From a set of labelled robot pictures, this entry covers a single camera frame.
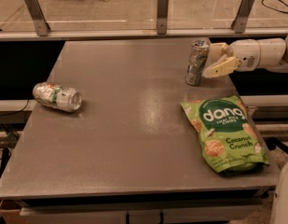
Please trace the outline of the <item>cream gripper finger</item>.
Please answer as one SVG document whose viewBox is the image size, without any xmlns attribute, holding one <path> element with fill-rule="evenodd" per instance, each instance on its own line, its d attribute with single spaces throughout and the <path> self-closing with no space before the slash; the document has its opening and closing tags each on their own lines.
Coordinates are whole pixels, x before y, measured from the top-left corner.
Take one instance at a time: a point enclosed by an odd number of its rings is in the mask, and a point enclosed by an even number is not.
<svg viewBox="0 0 288 224">
<path fill-rule="evenodd" d="M 205 78 L 214 78 L 229 75 L 240 66 L 240 60 L 235 57 L 223 55 L 215 63 L 206 66 L 202 72 Z"/>
<path fill-rule="evenodd" d="M 225 53 L 228 48 L 227 43 L 211 43 L 207 59 L 207 65 L 217 62 Z"/>
</svg>

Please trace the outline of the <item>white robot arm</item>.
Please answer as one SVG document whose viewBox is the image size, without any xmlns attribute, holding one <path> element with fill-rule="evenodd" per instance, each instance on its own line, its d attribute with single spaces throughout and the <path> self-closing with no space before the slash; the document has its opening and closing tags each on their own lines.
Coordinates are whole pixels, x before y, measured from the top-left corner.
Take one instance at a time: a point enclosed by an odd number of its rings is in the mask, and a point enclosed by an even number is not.
<svg viewBox="0 0 288 224">
<path fill-rule="evenodd" d="M 288 119 L 288 35 L 212 43 L 202 75 L 229 75 L 251 114 L 273 119 L 276 132 Z"/>
</svg>

